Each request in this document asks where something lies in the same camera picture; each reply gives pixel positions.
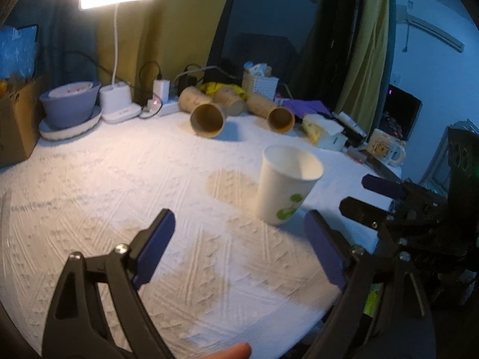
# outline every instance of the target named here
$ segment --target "brown paper cup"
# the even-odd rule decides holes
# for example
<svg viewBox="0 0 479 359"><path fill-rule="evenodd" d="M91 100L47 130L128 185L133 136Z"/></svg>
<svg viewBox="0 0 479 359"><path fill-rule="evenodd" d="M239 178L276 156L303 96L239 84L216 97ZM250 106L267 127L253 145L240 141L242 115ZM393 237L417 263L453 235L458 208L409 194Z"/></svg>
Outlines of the brown paper cup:
<svg viewBox="0 0 479 359"><path fill-rule="evenodd" d="M220 104L228 116L239 116L245 110L244 100L229 86L219 88L213 97L213 101Z"/></svg>
<svg viewBox="0 0 479 359"><path fill-rule="evenodd" d="M273 132L287 133L295 125L294 115L285 107L279 107L261 94L250 95L246 108L256 116L265 118Z"/></svg>
<svg viewBox="0 0 479 359"><path fill-rule="evenodd" d="M192 113L197 106L212 101L213 99L211 97L200 92L194 86L190 86L181 92L180 98L178 99L178 106L180 107L180 110Z"/></svg>
<svg viewBox="0 0 479 359"><path fill-rule="evenodd" d="M218 136L225 126L226 116L221 106L214 103L198 105L191 113L191 127L198 136L214 138Z"/></svg>

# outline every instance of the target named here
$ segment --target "yellow curtain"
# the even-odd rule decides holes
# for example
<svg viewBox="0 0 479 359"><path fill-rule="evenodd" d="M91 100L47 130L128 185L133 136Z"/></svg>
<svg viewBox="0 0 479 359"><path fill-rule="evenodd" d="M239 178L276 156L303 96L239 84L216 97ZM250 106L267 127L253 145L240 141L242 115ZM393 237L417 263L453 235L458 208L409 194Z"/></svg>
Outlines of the yellow curtain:
<svg viewBox="0 0 479 359"><path fill-rule="evenodd" d="M373 123L384 71L389 0L364 0L358 37L336 112L349 114L365 131Z"/></svg>
<svg viewBox="0 0 479 359"><path fill-rule="evenodd" d="M165 79L173 79L186 65L205 66L216 28L226 0L153 0L121 4L118 10L117 76L151 89L157 68L144 69L142 82L138 73L146 61L157 61ZM97 55L103 66L113 69L113 7L103 8L97 31ZM107 84L111 77L99 70ZM136 91L143 103L148 95Z"/></svg>

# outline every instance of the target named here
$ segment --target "purple cloth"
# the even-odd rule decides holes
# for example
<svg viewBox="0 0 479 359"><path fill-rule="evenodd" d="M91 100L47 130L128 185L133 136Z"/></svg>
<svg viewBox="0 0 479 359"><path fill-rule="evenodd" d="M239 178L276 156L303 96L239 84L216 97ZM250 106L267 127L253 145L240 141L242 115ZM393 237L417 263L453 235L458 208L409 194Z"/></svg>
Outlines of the purple cloth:
<svg viewBox="0 0 479 359"><path fill-rule="evenodd" d="M319 100L285 100L283 106L288 108L295 116L298 116L299 118L304 118L306 115L314 115L316 113L325 113L328 116L331 116L331 112L329 112L328 108L326 108Z"/></svg>

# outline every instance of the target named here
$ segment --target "white paper cup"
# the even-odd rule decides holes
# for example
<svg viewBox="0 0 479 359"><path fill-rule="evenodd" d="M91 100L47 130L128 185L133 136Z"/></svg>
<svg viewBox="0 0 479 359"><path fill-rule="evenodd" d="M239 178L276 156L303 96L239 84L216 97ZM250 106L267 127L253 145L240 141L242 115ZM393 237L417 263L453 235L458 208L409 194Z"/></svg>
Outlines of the white paper cup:
<svg viewBox="0 0 479 359"><path fill-rule="evenodd" d="M266 148L254 207L256 216L272 225L285 223L323 173L322 163L308 151L284 145Z"/></svg>

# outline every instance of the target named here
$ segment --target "textured tablecloth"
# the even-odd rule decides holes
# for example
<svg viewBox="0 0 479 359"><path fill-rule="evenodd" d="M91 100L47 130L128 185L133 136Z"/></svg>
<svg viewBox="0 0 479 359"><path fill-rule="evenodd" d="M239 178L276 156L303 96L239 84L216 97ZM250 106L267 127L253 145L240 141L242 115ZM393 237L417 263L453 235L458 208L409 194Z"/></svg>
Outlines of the textured tablecloth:
<svg viewBox="0 0 479 359"><path fill-rule="evenodd" d="M314 148L299 132L274 134L253 116L229 118L214 140L196 137L183 113L100 123L71 141L40 140L29 160L0 172L0 196L11 188L0 295L20 331L39 351L69 253L106 253L169 208L176 232L140 295L174 355L197 358L248 341L253 358L281 356L339 291L303 235L304 211L279 228L251 213L262 151L271 144L304 147L323 162L304 207L372 250L374 231L342 218L339 202L351 195L387 208L389 200L361 187L364 166ZM113 336L126 347L105 285L101 293Z"/></svg>

